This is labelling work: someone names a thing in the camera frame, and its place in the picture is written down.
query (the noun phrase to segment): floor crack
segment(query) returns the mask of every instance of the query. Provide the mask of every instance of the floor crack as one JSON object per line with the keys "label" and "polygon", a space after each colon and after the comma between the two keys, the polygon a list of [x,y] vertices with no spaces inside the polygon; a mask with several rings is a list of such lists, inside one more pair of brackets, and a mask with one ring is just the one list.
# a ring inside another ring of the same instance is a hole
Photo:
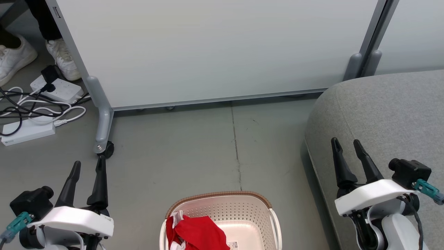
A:
{"label": "floor crack", "polygon": [[242,173],[241,173],[241,163],[239,162],[239,153],[238,153],[238,141],[236,139],[236,126],[234,125],[234,113],[233,113],[233,102],[230,102],[231,106],[231,120],[233,122],[233,135],[234,135],[234,147],[236,149],[236,161],[238,163],[238,173],[239,173],[239,185],[242,191]]}

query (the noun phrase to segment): person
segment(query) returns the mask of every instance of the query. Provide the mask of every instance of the person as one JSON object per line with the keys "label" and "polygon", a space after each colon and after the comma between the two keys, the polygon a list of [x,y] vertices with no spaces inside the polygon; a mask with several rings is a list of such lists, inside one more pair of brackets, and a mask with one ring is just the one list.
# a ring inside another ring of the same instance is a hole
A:
{"label": "person", "polygon": [[[45,0],[25,0],[31,14],[37,19],[46,40],[46,49],[52,55],[63,76],[69,81],[80,79],[80,73],[60,34]],[[0,25],[0,87],[37,58],[37,51],[21,35],[13,35]]]}

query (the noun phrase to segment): red cloth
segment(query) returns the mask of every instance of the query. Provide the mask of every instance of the red cloth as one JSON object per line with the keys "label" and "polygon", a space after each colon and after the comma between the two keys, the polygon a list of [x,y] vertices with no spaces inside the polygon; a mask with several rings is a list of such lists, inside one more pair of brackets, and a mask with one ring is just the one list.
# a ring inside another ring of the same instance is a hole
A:
{"label": "red cloth", "polygon": [[183,216],[175,228],[173,218],[166,221],[166,236],[169,247],[171,242],[181,243],[179,236],[186,241],[185,250],[230,250],[226,244],[225,233],[208,217],[190,218]]}

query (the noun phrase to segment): dark green sock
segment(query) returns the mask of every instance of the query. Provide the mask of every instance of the dark green sock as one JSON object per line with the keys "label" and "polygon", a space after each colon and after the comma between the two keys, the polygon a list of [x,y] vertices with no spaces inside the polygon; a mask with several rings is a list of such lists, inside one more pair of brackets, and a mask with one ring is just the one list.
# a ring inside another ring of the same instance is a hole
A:
{"label": "dark green sock", "polygon": [[20,41],[20,38],[7,32],[0,26],[0,45],[5,46],[6,48],[18,48],[21,44],[22,42]]}

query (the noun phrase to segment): shoe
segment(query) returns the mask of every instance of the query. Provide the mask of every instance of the shoe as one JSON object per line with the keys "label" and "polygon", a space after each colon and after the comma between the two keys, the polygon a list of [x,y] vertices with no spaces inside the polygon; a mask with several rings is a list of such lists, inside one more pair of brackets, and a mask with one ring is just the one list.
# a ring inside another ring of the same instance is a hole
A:
{"label": "shoe", "polygon": [[71,57],[63,38],[46,42],[46,49],[55,60],[63,76],[68,81],[75,81],[81,78],[80,72]]}
{"label": "shoe", "polygon": [[37,58],[37,51],[23,36],[17,35],[22,44],[18,48],[0,45],[0,87],[5,85],[21,68]]}

